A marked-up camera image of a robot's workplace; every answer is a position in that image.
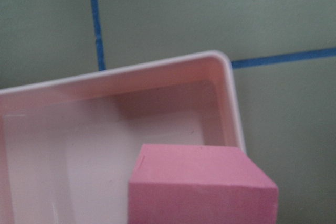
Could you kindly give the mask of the red foam block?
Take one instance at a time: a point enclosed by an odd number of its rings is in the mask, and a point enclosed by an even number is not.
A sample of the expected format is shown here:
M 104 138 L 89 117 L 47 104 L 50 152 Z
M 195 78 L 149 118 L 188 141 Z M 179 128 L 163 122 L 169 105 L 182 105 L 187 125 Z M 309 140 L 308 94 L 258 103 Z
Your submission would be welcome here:
M 237 147 L 144 144 L 128 223 L 275 223 L 279 189 Z

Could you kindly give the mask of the pink plastic bin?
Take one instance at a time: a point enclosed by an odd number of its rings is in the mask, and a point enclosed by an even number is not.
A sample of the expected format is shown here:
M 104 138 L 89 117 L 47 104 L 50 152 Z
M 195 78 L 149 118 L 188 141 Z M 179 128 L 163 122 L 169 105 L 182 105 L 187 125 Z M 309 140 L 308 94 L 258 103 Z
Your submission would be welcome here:
M 126 223 L 143 144 L 245 148 L 232 64 L 205 51 L 1 90 L 1 223 Z

